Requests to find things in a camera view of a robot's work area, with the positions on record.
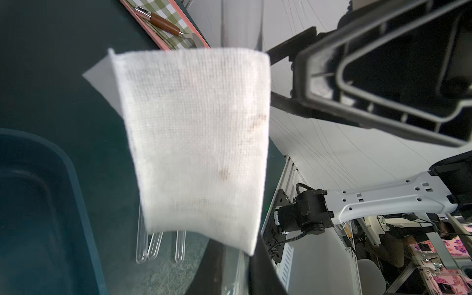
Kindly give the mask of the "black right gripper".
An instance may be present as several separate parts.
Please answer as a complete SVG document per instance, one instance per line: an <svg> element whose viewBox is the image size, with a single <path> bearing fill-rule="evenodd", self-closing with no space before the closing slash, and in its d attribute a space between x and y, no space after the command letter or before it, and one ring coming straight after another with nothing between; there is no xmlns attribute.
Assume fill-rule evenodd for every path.
<svg viewBox="0 0 472 295"><path fill-rule="evenodd" d="M470 1L349 1L332 30L300 21L268 50L288 60L295 116L448 147L472 141Z"/></svg>

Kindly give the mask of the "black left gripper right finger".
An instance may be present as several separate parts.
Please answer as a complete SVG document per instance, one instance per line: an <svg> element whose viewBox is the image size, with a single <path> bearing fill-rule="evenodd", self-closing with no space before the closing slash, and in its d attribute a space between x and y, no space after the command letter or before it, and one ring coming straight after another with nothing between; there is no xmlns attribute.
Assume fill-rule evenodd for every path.
<svg viewBox="0 0 472 295"><path fill-rule="evenodd" d="M254 255L249 260L248 289L250 295L287 295L262 236L258 236Z"/></svg>

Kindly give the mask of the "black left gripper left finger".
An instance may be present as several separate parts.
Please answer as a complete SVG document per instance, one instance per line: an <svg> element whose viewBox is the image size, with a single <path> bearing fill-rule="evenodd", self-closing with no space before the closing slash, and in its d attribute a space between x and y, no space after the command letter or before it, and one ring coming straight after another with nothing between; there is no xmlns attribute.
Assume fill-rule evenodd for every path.
<svg viewBox="0 0 472 295"><path fill-rule="evenodd" d="M220 295L224 259L225 246L220 242L210 240L185 295Z"/></svg>

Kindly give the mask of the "white gauze wipe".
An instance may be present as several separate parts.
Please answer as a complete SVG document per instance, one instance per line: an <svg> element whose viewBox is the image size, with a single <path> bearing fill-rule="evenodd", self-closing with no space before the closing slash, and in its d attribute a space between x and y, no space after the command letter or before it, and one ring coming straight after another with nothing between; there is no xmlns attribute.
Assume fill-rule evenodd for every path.
<svg viewBox="0 0 472 295"><path fill-rule="evenodd" d="M196 232L253 255L269 147L269 56L109 50L84 78L124 121L146 230Z"/></svg>

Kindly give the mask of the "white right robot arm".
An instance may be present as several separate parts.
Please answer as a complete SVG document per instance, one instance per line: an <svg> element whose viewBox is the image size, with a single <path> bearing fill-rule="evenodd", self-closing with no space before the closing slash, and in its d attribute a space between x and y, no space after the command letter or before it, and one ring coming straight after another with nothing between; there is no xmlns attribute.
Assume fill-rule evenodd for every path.
<svg viewBox="0 0 472 295"><path fill-rule="evenodd" d="M270 137L308 185L314 221L472 216L472 4L270 1Z"/></svg>

